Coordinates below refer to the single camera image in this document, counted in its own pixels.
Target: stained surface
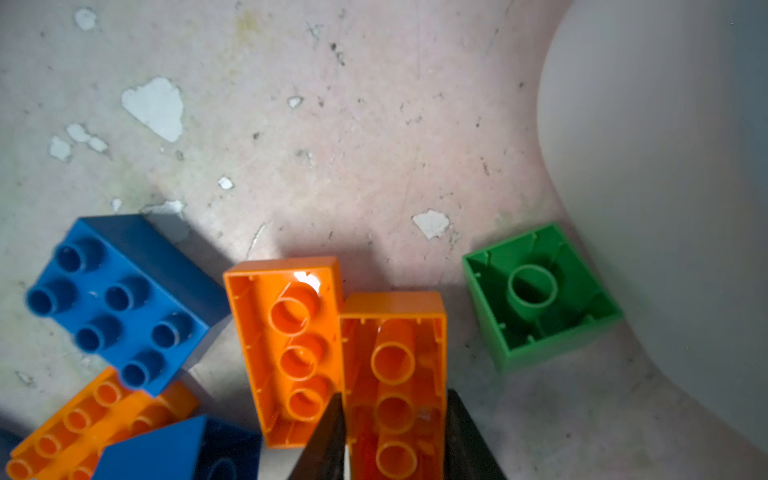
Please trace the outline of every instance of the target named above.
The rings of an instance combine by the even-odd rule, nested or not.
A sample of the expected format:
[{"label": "stained surface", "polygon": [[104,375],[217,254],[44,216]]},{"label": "stained surface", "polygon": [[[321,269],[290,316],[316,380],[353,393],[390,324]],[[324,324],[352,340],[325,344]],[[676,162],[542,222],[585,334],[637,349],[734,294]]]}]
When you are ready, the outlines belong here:
[{"label": "stained surface", "polygon": [[[535,99],[567,7],[0,2],[0,418],[29,432],[104,368],[24,308],[58,239],[78,216],[155,206],[158,229],[217,279],[246,257],[335,254],[346,294],[440,290],[448,384],[510,477],[764,478],[762,454],[672,386],[624,325],[503,378],[480,340],[461,255],[565,221]],[[75,23],[80,8],[92,29]],[[158,77],[180,92],[173,143],[121,103]],[[71,124],[108,149],[70,138]],[[66,161],[48,154],[54,136]],[[412,219],[429,209],[450,220],[431,240]],[[185,381],[209,411],[257,425],[231,322]],[[264,450],[260,478],[287,477],[298,454]]]}]

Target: green tube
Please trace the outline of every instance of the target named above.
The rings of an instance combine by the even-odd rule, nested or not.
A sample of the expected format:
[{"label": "green tube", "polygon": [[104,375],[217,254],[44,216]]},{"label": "green tube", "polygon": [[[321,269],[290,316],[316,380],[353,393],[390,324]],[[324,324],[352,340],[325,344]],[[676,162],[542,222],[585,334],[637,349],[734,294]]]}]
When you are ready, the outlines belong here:
[{"label": "green tube", "polygon": [[535,323],[558,297],[558,281],[544,267],[527,263],[509,275],[506,296],[520,318]]}]

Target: building block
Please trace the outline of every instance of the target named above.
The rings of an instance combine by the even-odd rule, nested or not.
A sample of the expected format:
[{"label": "building block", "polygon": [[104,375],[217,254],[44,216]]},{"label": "building block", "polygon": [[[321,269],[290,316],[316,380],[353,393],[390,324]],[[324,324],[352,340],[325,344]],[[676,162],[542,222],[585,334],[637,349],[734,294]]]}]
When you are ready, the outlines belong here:
[{"label": "building block", "polygon": [[623,316],[555,223],[472,252],[462,262],[499,372],[583,346]]},{"label": "building block", "polygon": [[447,317],[437,292],[356,293],[339,315],[353,480],[442,480]]},{"label": "building block", "polygon": [[140,215],[77,220],[27,307],[118,369],[129,389],[153,396],[230,313],[224,289]]},{"label": "building block", "polygon": [[305,446],[342,388],[339,261],[243,262],[224,273],[266,446]]},{"label": "building block", "polygon": [[256,480],[261,435],[202,415],[108,447],[94,480]]},{"label": "building block", "polygon": [[103,450],[187,418],[197,399],[181,382],[159,396],[124,388],[108,367],[13,452],[12,480],[88,480]]}]

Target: white curved object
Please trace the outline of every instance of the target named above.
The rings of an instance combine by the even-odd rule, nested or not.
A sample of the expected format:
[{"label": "white curved object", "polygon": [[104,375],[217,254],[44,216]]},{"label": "white curved object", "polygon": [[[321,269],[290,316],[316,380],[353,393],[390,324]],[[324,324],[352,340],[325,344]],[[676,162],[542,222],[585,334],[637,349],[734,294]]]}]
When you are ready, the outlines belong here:
[{"label": "white curved object", "polygon": [[552,180],[648,354],[764,451],[766,5],[576,0],[538,103]]}]

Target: upside-down orange brick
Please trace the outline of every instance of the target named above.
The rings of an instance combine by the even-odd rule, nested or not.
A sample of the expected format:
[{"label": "upside-down orange brick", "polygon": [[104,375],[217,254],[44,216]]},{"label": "upside-down orange brick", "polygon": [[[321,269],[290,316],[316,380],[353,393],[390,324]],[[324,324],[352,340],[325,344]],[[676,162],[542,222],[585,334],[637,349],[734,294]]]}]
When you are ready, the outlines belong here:
[{"label": "upside-down orange brick", "polygon": [[448,406],[442,297],[355,293],[339,321],[352,479],[442,479]]},{"label": "upside-down orange brick", "polygon": [[124,388],[109,367],[19,444],[5,471],[12,480],[88,480],[109,445],[183,420],[196,408],[181,382],[152,398]]},{"label": "upside-down orange brick", "polygon": [[243,262],[224,273],[266,446],[305,446],[342,388],[339,261]]}]

